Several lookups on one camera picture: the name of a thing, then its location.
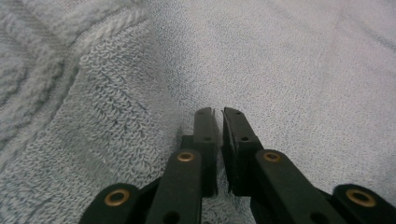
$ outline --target white towel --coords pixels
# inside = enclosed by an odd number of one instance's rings
[[[147,185],[206,106],[316,187],[396,204],[395,22],[385,0],[1,0],[0,223],[77,223],[106,186]],[[219,183],[203,221],[253,223]]]

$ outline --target gray fabric surface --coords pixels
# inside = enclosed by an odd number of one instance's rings
[[[312,181],[396,204],[391,1],[0,1],[0,223],[76,223],[159,176],[193,112],[245,112]],[[247,198],[204,221],[252,223]]]

